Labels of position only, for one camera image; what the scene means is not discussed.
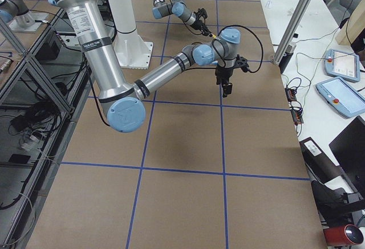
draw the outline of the black monitor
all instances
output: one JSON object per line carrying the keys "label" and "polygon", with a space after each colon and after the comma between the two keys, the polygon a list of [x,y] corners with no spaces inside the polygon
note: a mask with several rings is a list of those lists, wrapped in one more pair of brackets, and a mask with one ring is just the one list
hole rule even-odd
{"label": "black monitor", "polygon": [[365,198],[365,121],[356,117],[330,143],[338,163],[352,184]]}

